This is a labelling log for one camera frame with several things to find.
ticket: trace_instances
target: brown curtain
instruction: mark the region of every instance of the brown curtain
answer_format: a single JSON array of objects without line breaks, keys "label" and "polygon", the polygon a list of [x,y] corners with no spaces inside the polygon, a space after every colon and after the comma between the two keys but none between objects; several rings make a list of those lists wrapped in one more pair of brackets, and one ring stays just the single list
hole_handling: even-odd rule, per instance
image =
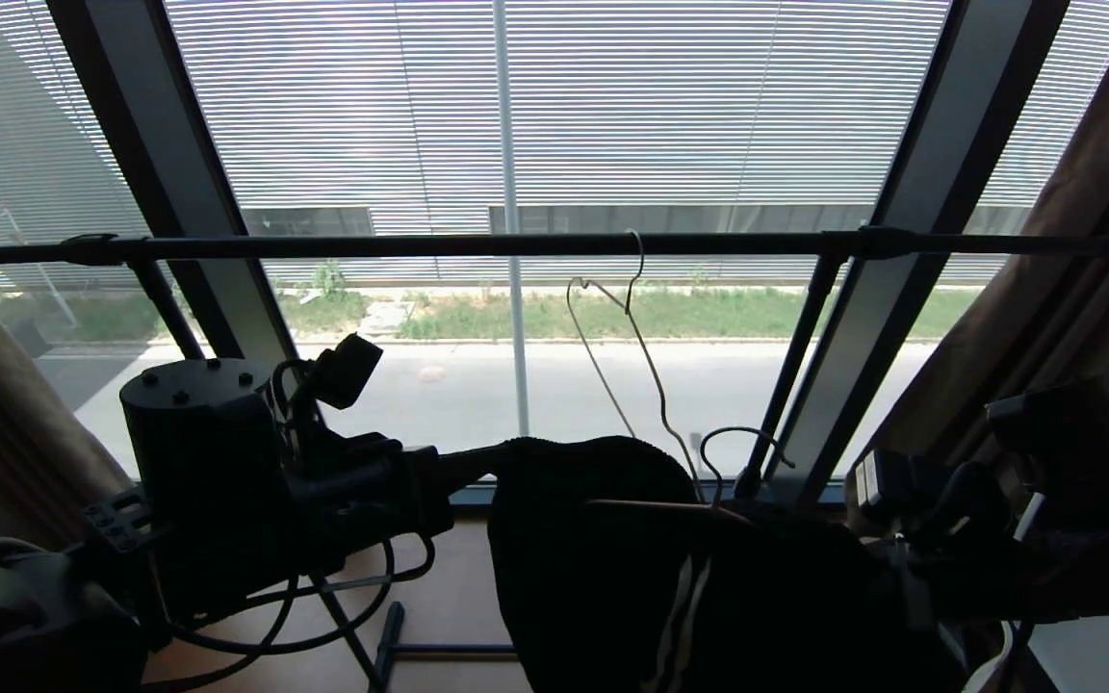
[{"label": "brown curtain", "polygon": [[80,510],[128,475],[0,325],[0,499],[50,549],[81,538]]},{"label": "brown curtain", "polygon": [[[1109,70],[1022,233],[1109,237]],[[871,447],[919,453],[929,463],[995,460],[984,405],[1091,375],[1109,381],[1109,255],[1013,258],[916,375]]]}]

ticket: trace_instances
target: pavement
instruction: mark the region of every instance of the pavement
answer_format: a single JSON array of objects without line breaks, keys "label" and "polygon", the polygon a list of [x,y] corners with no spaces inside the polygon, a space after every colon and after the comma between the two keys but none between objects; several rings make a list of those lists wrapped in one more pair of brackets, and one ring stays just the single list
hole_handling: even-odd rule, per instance
[{"label": "pavement", "polygon": [[[299,346],[313,358],[321,346]],[[669,400],[669,419],[683,438],[722,426],[757,426],[786,351],[784,343],[665,343],[650,346]],[[862,452],[934,350],[907,344],[879,387],[863,425],[845,450],[840,470]],[[594,346],[594,355],[639,438],[682,459],[660,422],[659,394],[643,355],[632,344]],[[529,344],[531,434],[571,441],[628,434],[588,355],[578,344]],[[58,349],[37,364],[77,418],[100,438],[132,477],[135,453],[119,406],[119,389],[155,365],[180,359],[173,346]],[[436,445],[440,451],[492,445],[518,434],[515,369],[510,344],[393,344],[357,405],[327,409],[339,434],[378,430],[406,445]],[[742,469],[752,449],[747,434],[714,439],[709,459],[725,475]]]}]

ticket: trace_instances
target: floor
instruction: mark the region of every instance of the floor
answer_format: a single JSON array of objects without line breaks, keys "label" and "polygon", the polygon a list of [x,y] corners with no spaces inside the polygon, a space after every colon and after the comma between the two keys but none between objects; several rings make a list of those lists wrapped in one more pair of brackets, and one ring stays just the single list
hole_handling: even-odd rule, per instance
[{"label": "floor", "polygon": [[[507,631],[499,616],[499,605],[494,592],[490,550],[486,539],[486,524],[481,521],[461,521],[452,530],[435,539],[435,567],[424,578],[413,583],[399,584],[393,595],[405,604],[405,642],[492,642],[506,644]],[[421,558],[417,541],[397,540],[398,565],[415,565]],[[378,574],[383,570],[383,552],[370,549],[352,557],[346,570],[330,580],[350,580]],[[339,592],[348,614],[355,614],[369,601],[373,588]],[[375,654],[379,631],[383,630],[387,605],[379,609],[358,631],[362,642]],[[207,628],[210,635],[243,641],[258,641],[273,622],[276,610],[256,609]],[[298,640],[319,635],[333,628],[317,598],[295,602],[285,631],[277,641]],[[227,665],[235,654],[211,653],[190,645],[169,645],[154,654],[149,662],[144,681],[196,675],[213,667]],[[366,679],[357,662],[342,641],[323,645],[307,653],[283,654],[264,658],[245,671],[221,681],[207,692],[235,693],[307,693],[307,692],[362,692]],[[391,693],[523,693],[529,685],[519,663],[513,661],[488,662],[426,662],[400,661],[391,676]]]}]

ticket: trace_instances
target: lamp post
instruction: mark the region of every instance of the lamp post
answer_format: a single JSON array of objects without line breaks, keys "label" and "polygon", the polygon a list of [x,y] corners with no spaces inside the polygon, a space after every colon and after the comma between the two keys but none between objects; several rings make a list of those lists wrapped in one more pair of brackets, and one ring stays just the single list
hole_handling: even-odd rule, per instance
[{"label": "lamp post", "polygon": [[[1,207],[0,208],[0,220],[8,220],[11,224],[11,231],[14,234],[14,240],[21,245],[28,245],[28,241],[23,237],[23,232],[19,231],[19,224],[14,221],[14,216],[11,214],[11,210]],[[67,298],[62,298],[62,294],[58,293],[58,288],[54,288],[54,283],[49,279],[49,273],[45,272],[44,265],[37,263],[37,272],[40,272],[40,278],[45,282],[45,288],[49,288],[49,294],[53,296],[54,302],[58,302],[58,307],[62,308],[62,314],[67,316],[70,320],[71,327],[77,327],[79,320],[75,320],[75,313],[71,312],[71,307],[67,304]]]}]

